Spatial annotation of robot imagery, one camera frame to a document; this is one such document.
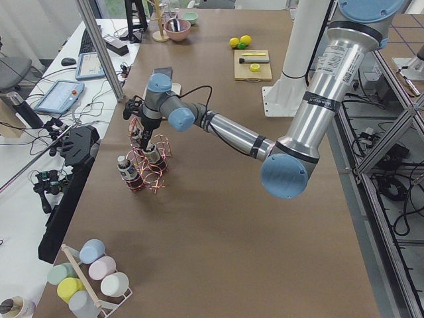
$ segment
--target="black tripod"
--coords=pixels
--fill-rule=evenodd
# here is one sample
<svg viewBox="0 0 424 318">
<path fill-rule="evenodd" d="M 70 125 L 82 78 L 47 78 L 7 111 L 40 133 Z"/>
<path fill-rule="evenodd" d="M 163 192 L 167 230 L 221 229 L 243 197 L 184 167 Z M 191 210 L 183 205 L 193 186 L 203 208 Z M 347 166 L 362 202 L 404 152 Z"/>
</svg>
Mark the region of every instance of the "black tripod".
<svg viewBox="0 0 424 318">
<path fill-rule="evenodd" d="M 133 14 L 136 13 L 138 16 L 139 24 L 133 24 Z M 134 34 L 134 30 L 140 29 L 143 32 L 147 30 L 147 19 L 144 14 L 144 7 L 141 0 L 125 0 L 125 14 L 127 16 L 128 24 L 128 35 L 120 37 L 121 40 L 129 40 L 132 43 L 141 42 L 141 32 L 139 35 Z"/>
</svg>

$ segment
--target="blue joint cap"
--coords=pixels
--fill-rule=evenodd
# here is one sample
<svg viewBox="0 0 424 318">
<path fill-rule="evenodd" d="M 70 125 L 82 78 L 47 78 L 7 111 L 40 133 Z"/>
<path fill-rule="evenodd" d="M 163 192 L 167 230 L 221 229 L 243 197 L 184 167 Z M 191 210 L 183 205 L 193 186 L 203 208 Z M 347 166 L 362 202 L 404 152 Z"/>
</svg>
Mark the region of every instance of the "blue joint cap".
<svg viewBox="0 0 424 318">
<path fill-rule="evenodd" d="M 165 74 L 157 73 L 148 79 L 147 89 L 154 93 L 166 93 L 172 88 L 172 80 Z"/>
<path fill-rule="evenodd" d="M 374 23 L 394 15 L 405 0 L 339 0 L 341 13 L 353 22 Z"/>
<path fill-rule="evenodd" d="M 260 181 L 272 195 L 291 199 L 305 190 L 308 175 L 298 159 L 289 154 L 273 154 L 262 164 Z"/>
<path fill-rule="evenodd" d="M 385 48 L 387 46 L 387 43 L 389 42 L 389 38 L 384 38 L 381 43 L 380 46 L 378 47 L 379 50 L 381 50 L 382 48 Z"/>
<path fill-rule="evenodd" d="M 168 116 L 168 122 L 177 131 L 186 131 L 194 124 L 193 113 L 185 107 L 174 109 Z"/>
</svg>

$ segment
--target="keyboard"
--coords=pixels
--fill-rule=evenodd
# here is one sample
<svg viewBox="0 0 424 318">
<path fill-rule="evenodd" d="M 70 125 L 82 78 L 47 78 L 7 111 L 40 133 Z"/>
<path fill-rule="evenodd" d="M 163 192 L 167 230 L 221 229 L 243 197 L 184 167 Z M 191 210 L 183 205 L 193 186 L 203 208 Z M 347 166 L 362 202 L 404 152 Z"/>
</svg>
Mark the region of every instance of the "keyboard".
<svg viewBox="0 0 424 318">
<path fill-rule="evenodd" d="M 95 52 L 93 42 L 91 41 L 90 35 L 88 34 L 87 29 L 84 30 L 81 39 L 81 45 L 79 47 L 79 53 L 90 53 Z"/>
</svg>

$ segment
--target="black box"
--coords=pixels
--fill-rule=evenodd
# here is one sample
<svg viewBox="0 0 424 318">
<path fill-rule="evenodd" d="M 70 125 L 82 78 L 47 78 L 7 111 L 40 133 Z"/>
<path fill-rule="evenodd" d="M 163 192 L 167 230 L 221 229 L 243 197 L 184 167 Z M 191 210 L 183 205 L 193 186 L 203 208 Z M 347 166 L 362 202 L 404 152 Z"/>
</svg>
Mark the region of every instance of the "black box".
<svg viewBox="0 0 424 318">
<path fill-rule="evenodd" d="M 106 47 L 110 49 L 110 51 L 115 52 L 116 54 L 120 56 L 124 56 L 126 53 L 128 53 L 128 46 L 119 40 L 118 38 L 115 38 L 114 36 L 107 35 L 103 40 L 106 43 Z"/>
</svg>

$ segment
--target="pink bowl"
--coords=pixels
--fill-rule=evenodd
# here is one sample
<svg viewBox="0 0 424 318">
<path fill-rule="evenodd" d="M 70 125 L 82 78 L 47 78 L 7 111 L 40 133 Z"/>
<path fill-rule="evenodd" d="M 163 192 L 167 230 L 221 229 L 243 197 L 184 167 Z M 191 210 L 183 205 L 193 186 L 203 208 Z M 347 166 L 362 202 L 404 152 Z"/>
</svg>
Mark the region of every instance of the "pink bowl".
<svg viewBox="0 0 424 318">
<path fill-rule="evenodd" d="M 170 26 L 171 21 L 168 21 L 164 24 L 164 29 L 166 34 L 170 37 L 171 40 L 176 42 L 180 42 L 184 40 L 190 33 L 190 27 L 191 27 L 189 21 L 186 21 L 183 19 L 178 19 L 178 21 L 180 22 L 180 29 L 181 29 L 181 31 L 178 31 L 178 32 L 172 31 Z"/>
</svg>

